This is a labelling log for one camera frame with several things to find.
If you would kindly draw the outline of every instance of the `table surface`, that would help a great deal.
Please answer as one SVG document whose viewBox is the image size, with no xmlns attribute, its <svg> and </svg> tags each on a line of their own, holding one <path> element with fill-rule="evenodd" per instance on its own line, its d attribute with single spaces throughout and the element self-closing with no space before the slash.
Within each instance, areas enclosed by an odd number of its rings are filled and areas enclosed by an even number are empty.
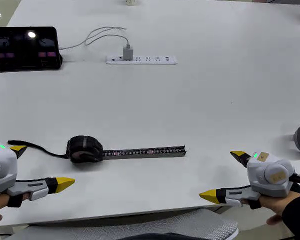
<svg viewBox="0 0 300 240">
<path fill-rule="evenodd" d="M 59 45 L 101 26 L 127 27 L 136 55 L 177 65 L 106 65 L 124 41 L 62 51 L 59 71 L 0 73 L 0 141 L 25 140 L 63 154 L 76 135 L 105 149 L 186 145 L 185 157 L 73 165 L 35 149 L 18 179 L 75 178 L 0 226 L 211 206 L 208 189 L 248 184 L 229 154 L 256 149 L 292 160 L 300 124 L 300 6 L 204 0 L 22 0 L 9 26 L 55 26 Z"/>
</svg>

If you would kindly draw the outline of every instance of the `tablet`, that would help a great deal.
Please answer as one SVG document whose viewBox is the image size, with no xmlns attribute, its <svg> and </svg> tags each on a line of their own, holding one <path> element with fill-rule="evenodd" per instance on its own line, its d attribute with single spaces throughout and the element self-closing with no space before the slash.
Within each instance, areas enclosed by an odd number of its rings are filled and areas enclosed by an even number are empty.
<svg viewBox="0 0 300 240">
<path fill-rule="evenodd" d="M 0 72 L 57 70 L 61 64 L 53 26 L 0 27 Z"/>
</svg>

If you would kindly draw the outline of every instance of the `power outlet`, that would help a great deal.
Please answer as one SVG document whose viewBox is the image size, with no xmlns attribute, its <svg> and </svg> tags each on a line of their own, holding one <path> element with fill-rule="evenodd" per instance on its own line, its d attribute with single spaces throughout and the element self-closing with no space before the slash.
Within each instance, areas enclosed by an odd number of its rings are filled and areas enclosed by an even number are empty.
<svg viewBox="0 0 300 240">
<path fill-rule="evenodd" d="M 107 56 L 106 64 L 177 64 L 175 56 L 133 56 L 133 60 L 123 60 L 122 56 Z"/>
</svg>

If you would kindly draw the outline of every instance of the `sticker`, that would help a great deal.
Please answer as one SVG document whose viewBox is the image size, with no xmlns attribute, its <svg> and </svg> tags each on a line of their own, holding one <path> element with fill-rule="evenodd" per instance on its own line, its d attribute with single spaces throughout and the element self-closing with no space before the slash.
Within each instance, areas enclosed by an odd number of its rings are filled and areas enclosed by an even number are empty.
<svg viewBox="0 0 300 240">
<path fill-rule="evenodd" d="M 273 184 L 276 184 L 277 182 L 284 180 L 284 179 L 287 179 L 287 175 L 284 171 L 280 171 L 280 172 L 270 175 L 270 181 Z"/>
<path fill-rule="evenodd" d="M 267 160 L 267 157 L 269 156 L 269 153 L 261 152 L 257 158 L 260 162 L 265 162 Z"/>
</svg>

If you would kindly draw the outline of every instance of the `floor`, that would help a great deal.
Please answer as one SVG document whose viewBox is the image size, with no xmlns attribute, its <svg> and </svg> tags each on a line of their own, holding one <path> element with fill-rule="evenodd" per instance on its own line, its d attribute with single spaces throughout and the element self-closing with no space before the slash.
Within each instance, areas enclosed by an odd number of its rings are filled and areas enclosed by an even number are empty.
<svg viewBox="0 0 300 240">
<path fill-rule="evenodd" d="M 0 0 L 0 27 L 7 25 L 20 1 L 21 0 Z M 258 0 L 238 1 L 256 2 Z M 264 208 L 253 211 L 250 210 L 248 206 L 242 208 L 232 207 L 226 211 L 225 208 L 221 208 L 218 210 L 218 213 L 222 214 L 225 218 L 230 218 L 238 222 L 240 232 L 236 240 L 279 240 L 292 236 L 283 223 L 276 226 L 266 225 L 266 220 L 272 216 L 272 213 Z M 22 228 L 24 228 L 24 226 L 15 227 L 13 230 L 19 231 Z"/>
</svg>

